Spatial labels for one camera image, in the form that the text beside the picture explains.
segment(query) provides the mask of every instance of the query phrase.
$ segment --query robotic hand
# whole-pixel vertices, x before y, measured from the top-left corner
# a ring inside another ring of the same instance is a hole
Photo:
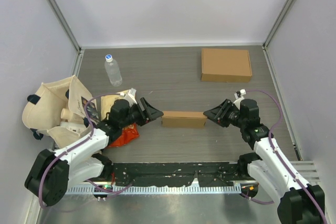
[[[255,151],[239,157],[243,175],[260,183],[278,205],[281,223],[323,223],[324,192],[311,186],[292,166],[268,127],[260,123],[255,100],[244,99],[245,90],[236,92],[235,102],[226,99],[204,115],[221,127],[238,127],[243,140]]]
[[[152,107],[144,98],[140,101],[144,110],[133,97],[116,100],[110,113],[98,123],[93,133],[54,152],[47,149],[41,151],[28,174],[25,187],[38,196],[43,173],[59,156],[61,157],[51,167],[43,183],[42,200],[47,206],[55,205],[68,188],[78,183],[90,178],[107,179],[112,173],[112,162],[101,154],[93,153],[117,140],[124,127],[133,123],[143,126],[163,115],[163,112]]]

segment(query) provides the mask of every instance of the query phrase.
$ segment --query bottle cap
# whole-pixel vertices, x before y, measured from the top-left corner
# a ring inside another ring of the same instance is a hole
[[[106,55],[106,56],[105,56],[105,60],[106,60],[107,62],[111,62],[111,61],[113,61],[113,57],[112,57],[112,55]]]

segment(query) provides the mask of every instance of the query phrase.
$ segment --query white panel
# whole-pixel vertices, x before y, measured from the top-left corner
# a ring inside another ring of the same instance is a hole
[[[81,46],[264,42],[285,0],[56,0]]]
[[[317,167],[331,215],[336,205],[335,41],[336,0],[297,0],[269,47],[300,151]]]
[[[35,140],[21,116],[41,82],[71,74],[76,52],[46,0],[0,0],[1,223],[24,223],[33,198],[25,179],[47,137]]]

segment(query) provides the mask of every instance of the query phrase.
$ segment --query gray wooden table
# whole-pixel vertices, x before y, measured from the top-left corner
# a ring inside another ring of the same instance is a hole
[[[159,110],[205,111],[242,88],[262,89],[276,96],[261,46],[230,47],[249,50],[253,77],[249,83],[201,82],[201,47],[124,48],[85,50],[79,79],[93,95],[137,89]],[[120,65],[123,84],[113,87],[104,69],[112,54]],[[271,127],[279,117],[276,105],[261,93],[251,93],[260,108],[261,121]],[[140,137],[130,144],[104,152],[114,162],[216,162],[237,161],[251,152],[239,129],[221,128],[208,121],[204,129],[172,129],[161,119],[139,127]],[[282,151],[297,160],[283,122],[274,132]]]

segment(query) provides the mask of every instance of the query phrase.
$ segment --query large cardboard box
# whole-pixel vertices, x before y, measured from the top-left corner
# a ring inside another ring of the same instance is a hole
[[[248,50],[202,49],[202,81],[249,82],[251,77]]]
[[[203,112],[163,111],[162,126],[174,128],[203,128],[207,117]]]

